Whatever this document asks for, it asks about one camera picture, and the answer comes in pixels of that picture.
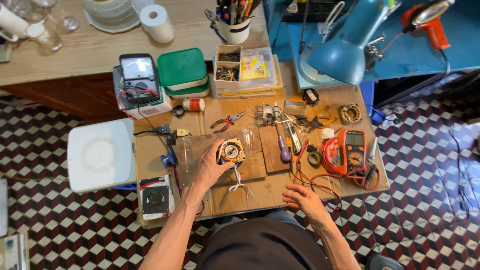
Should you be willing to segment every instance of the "screwdriver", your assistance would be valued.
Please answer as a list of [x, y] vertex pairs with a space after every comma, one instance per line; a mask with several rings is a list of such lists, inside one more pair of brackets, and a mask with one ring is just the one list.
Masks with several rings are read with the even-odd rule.
[[278, 134], [278, 145], [280, 146], [280, 158], [283, 162], [289, 162], [292, 159], [290, 152], [288, 151], [287, 147], [285, 146], [285, 141], [282, 139], [280, 135], [280, 131], [278, 130], [278, 126], [275, 123], [276, 132]]

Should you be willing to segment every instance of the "digital multimeter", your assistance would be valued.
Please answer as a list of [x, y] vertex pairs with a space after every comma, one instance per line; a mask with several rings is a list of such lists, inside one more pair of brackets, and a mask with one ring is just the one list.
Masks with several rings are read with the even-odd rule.
[[349, 178], [365, 177], [365, 157], [367, 156], [367, 139], [363, 130], [342, 129], [338, 134], [338, 152], [340, 154], [341, 165], [337, 167], [340, 174], [345, 175], [353, 170], [363, 168], [353, 172]]
[[[130, 103], [148, 103], [159, 99], [159, 81], [155, 62], [148, 53], [120, 55], [123, 89]], [[154, 90], [155, 94], [145, 92]]]

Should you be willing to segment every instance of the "black shirt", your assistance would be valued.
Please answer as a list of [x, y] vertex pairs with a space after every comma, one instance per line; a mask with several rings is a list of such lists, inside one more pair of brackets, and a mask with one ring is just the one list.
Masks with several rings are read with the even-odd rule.
[[212, 235], [195, 269], [328, 270], [330, 266], [320, 245], [300, 227], [256, 218]]

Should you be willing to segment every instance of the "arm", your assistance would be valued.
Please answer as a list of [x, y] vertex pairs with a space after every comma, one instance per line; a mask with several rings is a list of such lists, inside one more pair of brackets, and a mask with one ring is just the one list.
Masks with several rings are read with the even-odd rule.
[[288, 184], [283, 201], [292, 208], [301, 209], [310, 220], [313, 230], [320, 236], [333, 269], [360, 270], [350, 246], [325, 209], [320, 197], [305, 187]]
[[192, 184], [182, 190], [180, 202], [145, 256], [140, 270], [181, 269], [193, 219], [205, 193], [226, 170], [235, 164], [216, 163], [216, 152], [224, 140], [217, 140], [200, 157]]

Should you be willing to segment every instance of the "white plastic basket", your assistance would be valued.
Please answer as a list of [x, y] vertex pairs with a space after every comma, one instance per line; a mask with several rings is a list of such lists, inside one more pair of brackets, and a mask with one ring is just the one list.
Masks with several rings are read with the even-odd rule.
[[83, 0], [83, 4], [88, 22], [102, 31], [118, 33], [140, 25], [133, 0]]

